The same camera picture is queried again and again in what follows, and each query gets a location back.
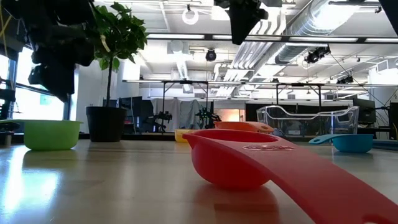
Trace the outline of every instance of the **blue bowl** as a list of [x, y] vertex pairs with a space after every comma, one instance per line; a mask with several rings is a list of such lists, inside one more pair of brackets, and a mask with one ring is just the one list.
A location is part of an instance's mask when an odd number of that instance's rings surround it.
[[355, 134], [333, 139], [333, 145], [340, 152], [365, 153], [373, 147], [372, 134]]

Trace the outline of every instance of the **monitor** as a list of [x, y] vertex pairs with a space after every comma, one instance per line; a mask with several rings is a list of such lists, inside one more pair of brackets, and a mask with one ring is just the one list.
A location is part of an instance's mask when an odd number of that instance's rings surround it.
[[359, 123], [375, 123], [376, 122], [376, 105], [372, 100], [353, 99], [354, 106], [359, 107]]

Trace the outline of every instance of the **camera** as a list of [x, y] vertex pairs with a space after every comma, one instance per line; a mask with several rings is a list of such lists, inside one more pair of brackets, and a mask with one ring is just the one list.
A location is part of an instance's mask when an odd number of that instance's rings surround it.
[[216, 60], [216, 58], [217, 58], [217, 54], [214, 51], [214, 49], [208, 49], [207, 53], [206, 53], [206, 61], [212, 62], [212, 61]]

